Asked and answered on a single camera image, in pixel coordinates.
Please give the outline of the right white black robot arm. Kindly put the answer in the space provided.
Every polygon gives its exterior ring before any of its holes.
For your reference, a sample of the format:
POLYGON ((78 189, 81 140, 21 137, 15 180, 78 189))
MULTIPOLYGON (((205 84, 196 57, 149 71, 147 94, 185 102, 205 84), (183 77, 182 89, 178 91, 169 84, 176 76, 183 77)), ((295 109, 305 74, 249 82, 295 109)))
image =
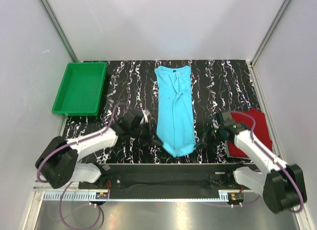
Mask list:
POLYGON ((302 212, 307 202, 302 169, 297 164, 289 165, 280 159, 257 138, 254 132, 256 120, 252 116, 240 112, 240 115, 252 121, 249 127, 236 122, 232 115, 232 111, 217 112, 198 145, 228 141, 243 151, 259 171, 237 164, 214 184, 227 185, 232 189, 245 186, 261 196, 268 209, 275 214, 285 210, 302 212))

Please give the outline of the cyan polo shirt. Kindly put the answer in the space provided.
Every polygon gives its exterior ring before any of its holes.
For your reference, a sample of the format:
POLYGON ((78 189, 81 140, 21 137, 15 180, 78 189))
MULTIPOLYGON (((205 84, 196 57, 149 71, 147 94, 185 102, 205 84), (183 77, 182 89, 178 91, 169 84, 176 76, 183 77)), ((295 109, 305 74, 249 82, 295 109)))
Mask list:
POLYGON ((155 69, 158 84, 157 136, 174 158, 195 149, 191 67, 155 69))

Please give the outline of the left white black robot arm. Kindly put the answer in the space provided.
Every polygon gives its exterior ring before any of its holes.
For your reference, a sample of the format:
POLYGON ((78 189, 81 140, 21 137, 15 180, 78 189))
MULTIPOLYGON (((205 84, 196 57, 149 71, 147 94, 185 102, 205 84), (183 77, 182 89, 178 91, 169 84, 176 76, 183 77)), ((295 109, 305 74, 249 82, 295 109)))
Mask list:
POLYGON ((110 184, 109 169, 81 159, 103 148, 111 148, 125 138, 139 138, 144 146, 162 146, 150 124, 149 111, 128 111, 121 119, 110 120, 99 131, 80 138, 54 137, 35 163, 37 179, 58 189, 70 182, 87 183, 93 188, 110 184))

